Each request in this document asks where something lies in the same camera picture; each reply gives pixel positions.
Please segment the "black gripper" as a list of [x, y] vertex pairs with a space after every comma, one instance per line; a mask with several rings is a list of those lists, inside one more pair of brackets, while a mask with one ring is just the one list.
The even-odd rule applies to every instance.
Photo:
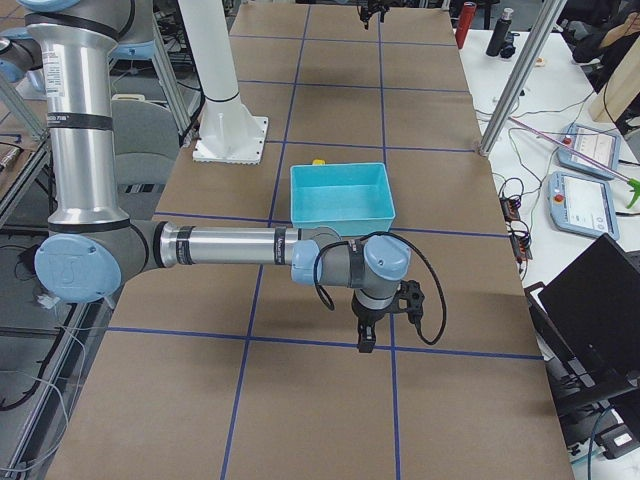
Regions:
[[372, 353], [375, 348], [375, 324], [387, 314], [395, 313], [398, 300], [395, 297], [374, 299], [366, 294], [354, 294], [352, 311], [357, 317], [359, 353]]
[[383, 23], [385, 21], [385, 15], [389, 11], [389, 7], [385, 0], [367, 0], [365, 6], [359, 6], [359, 19], [365, 28], [369, 27], [369, 11], [379, 11], [379, 22]]

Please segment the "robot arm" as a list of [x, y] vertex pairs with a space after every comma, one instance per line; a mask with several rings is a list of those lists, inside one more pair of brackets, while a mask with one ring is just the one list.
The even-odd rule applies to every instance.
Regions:
[[109, 61], [119, 48], [153, 42], [149, 1], [28, 1], [25, 25], [41, 49], [56, 182], [49, 237], [34, 267], [40, 283], [71, 303], [106, 298], [153, 269], [194, 264], [287, 265], [326, 306], [331, 286], [350, 288], [358, 349], [375, 346], [376, 323], [423, 315], [419, 285], [407, 279], [411, 244], [367, 230], [347, 240], [334, 230], [215, 229], [156, 222], [166, 162], [144, 155], [147, 174], [116, 173]]

